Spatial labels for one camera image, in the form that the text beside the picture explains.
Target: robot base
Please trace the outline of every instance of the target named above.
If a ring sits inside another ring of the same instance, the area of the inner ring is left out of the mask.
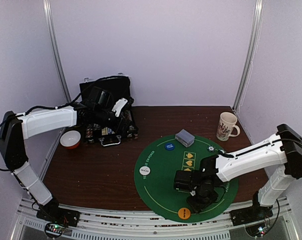
[[[58,208],[58,215],[60,216],[56,220],[47,216],[45,212],[41,209],[37,212],[36,217],[39,219],[43,219],[49,222],[55,222],[61,225],[67,225],[69,227],[76,227],[80,218],[80,212],[75,210]]]
[[[238,226],[247,223],[253,223],[256,221],[264,220],[266,217],[272,217],[272,207],[246,207],[230,212],[233,226]]]

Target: black bag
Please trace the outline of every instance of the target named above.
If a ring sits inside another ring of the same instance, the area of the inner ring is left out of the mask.
[[[110,76],[103,77],[94,82],[80,83],[82,102],[85,102],[91,90],[94,87],[99,87],[112,94],[113,103],[119,99],[125,98],[133,101],[130,92],[130,79],[127,76]],[[117,145],[121,143],[122,138],[137,138],[138,128],[135,125],[131,106],[125,109],[122,113],[121,121],[117,129],[109,127],[100,128],[98,124],[88,124],[86,126],[85,142],[96,143],[100,142],[103,146]]]

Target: small bowl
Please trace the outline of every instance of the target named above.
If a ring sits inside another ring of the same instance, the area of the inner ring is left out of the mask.
[[[60,143],[67,149],[77,148],[80,144],[81,134],[78,131],[68,131],[61,137]]]

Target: black case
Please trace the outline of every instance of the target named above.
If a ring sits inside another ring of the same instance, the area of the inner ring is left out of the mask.
[[[108,76],[100,78],[94,82],[80,83],[80,90],[82,95],[82,101],[89,97],[90,91],[93,87],[99,87],[106,91],[110,91],[114,97],[114,102],[121,98],[130,99],[130,79],[127,76]],[[96,124],[89,124],[86,126],[85,142],[96,143],[100,142],[103,146],[117,145],[121,142],[121,137],[124,138],[137,138],[138,128],[135,124],[133,113],[131,108],[124,112],[124,115],[132,121],[131,133],[125,136],[120,136],[114,133],[111,129],[105,127],[99,129]]]

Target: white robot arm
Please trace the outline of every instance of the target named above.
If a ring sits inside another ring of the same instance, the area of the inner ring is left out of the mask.
[[[302,178],[302,137],[285,124],[266,140],[250,147],[214,154],[201,160],[200,169],[192,172],[177,171],[174,187],[189,191],[188,204],[195,213],[213,204],[218,195],[214,187],[223,185],[237,176],[271,165],[279,165],[266,185],[253,196],[253,206],[246,211],[233,211],[234,225],[271,216],[276,199],[295,179]]]
[[[79,122],[115,126],[117,129],[121,126],[125,129],[126,125],[123,125],[120,113],[127,102],[128,100],[124,98],[118,100],[111,111],[91,111],[81,103],[73,103],[64,108],[34,111],[28,115],[14,114],[12,111],[5,114],[4,121],[7,122],[0,132],[0,152],[12,175],[38,203],[40,207],[38,218],[55,222],[60,220],[62,224],[67,220],[69,226],[76,226],[79,212],[58,207],[56,198],[31,167],[25,152],[24,140],[54,129],[72,127]]]

